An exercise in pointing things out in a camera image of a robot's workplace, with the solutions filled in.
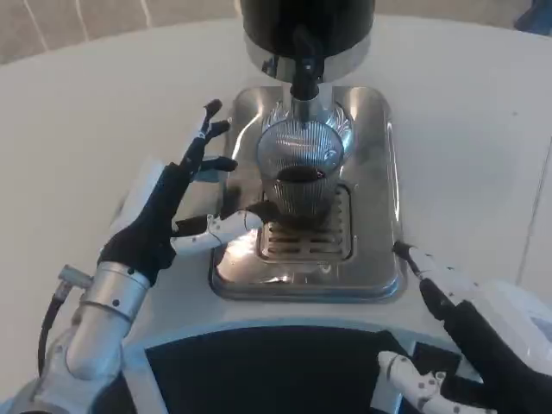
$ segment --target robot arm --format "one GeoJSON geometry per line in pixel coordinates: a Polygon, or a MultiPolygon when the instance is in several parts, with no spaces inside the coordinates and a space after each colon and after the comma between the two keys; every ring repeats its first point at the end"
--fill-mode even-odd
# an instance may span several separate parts
{"type": "MultiPolygon", "coordinates": [[[[400,241],[394,252],[418,277],[430,313],[443,321],[443,328],[480,374],[490,408],[500,414],[546,412],[544,407],[552,406],[552,310],[509,283],[474,283],[400,241]]],[[[443,398],[443,373],[422,376],[399,355],[380,353],[379,365],[423,413],[496,412],[443,398]]]]}
{"type": "Polygon", "coordinates": [[[9,413],[87,413],[97,396],[121,371],[122,340],[130,331],[147,291],[176,254],[193,254],[259,228],[273,218],[268,203],[238,211],[226,220],[203,216],[173,222],[188,185],[200,172],[232,171],[233,160],[204,160],[211,138],[226,132],[226,121],[210,123],[220,101],[204,107],[197,136],[178,164],[149,160],[111,225],[97,270],[91,278],[76,269],[62,271],[60,288],[43,323],[39,346],[40,378],[15,398],[9,413]],[[74,287],[85,290],[72,327],[53,342],[44,359],[47,332],[74,287]]]}

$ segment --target cable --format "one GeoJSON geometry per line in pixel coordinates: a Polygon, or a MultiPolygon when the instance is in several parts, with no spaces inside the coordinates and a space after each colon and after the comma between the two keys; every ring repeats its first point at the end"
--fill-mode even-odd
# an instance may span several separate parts
{"type": "Polygon", "coordinates": [[[42,319],[42,328],[41,335],[38,340],[38,374],[42,376],[42,371],[44,370],[44,364],[46,361],[46,345],[48,340],[48,332],[53,326],[55,318],[58,316],[61,305],[65,303],[69,292],[72,289],[72,285],[65,281],[62,281],[58,288],[55,291],[55,294],[50,300],[50,305],[42,319]]]}

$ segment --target white tabletop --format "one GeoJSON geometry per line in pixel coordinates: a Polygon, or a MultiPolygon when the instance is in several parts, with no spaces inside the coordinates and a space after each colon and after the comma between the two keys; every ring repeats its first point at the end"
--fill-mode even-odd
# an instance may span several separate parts
{"type": "MultiPolygon", "coordinates": [[[[551,73],[549,38],[377,17],[367,60],[337,84],[370,85],[392,106],[408,242],[475,279],[518,280],[552,132],[551,73]]],[[[0,400],[35,375],[58,271],[65,263],[93,270],[141,161],[179,153],[190,114],[213,97],[228,108],[241,89],[268,84],[276,83],[249,63],[233,20],[127,34],[0,68],[0,400]]],[[[213,207],[212,194],[185,198],[185,213],[203,207],[213,207]]],[[[539,220],[550,224],[550,214],[539,211],[539,220]]],[[[530,253],[549,235],[534,237],[530,253]]],[[[534,256],[522,284],[548,288],[552,299],[548,264],[534,256]]],[[[444,337],[415,289],[393,304],[237,303],[210,291],[207,268],[201,255],[160,275],[131,346],[228,323],[301,318],[444,337]]],[[[53,336],[76,302],[70,297],[53,336]]]]}

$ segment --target metal cylinder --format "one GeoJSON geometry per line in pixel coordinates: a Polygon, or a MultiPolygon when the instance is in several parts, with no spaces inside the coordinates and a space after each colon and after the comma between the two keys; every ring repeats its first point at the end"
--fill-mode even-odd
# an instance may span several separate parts
{"type": "Polygon", "coordinates": [[[67,349],[69,372],[94,380],[120,367],[122,339],[130,331],[150,284],[119,263],[102,262],[81,298],[75,335],[67,349]]]}
{"type": "Polygon", "coordinates": [[[334,94],[332,84],[322,84],[318,96],[310,101],[301,101],[293,97],[290,88],[283,88],[283,110],[289,117],[302,122],[319,121],[326,123],[334,110],[334,94]]]}
{"type": "Polygon", "coordinates": [[[266,74],[291,82],[293,34],[306,28],[319,42],[322,81],[352,72],[367,54],[374,0],[241,0],[251,60],[266,74]]]}

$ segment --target espresso machine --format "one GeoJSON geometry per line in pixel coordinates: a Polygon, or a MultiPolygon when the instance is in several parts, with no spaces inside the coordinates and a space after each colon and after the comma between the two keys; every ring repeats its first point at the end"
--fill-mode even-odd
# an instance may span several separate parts
{"type": "Polygon", "coordinates": [[[248,55],[281,86],[242,91],[231,110],[222,215],[267,197],[261,137],[285,121],[300,134],[329,127],[342,161],[323,223],[261,229],[213,251],[211,286],[226,298],[373,301],[403,287],[392,245],[401,236],[391,112],[366,86],[333,86],[368,54],[374,0],[241,0],[248,55]]]}

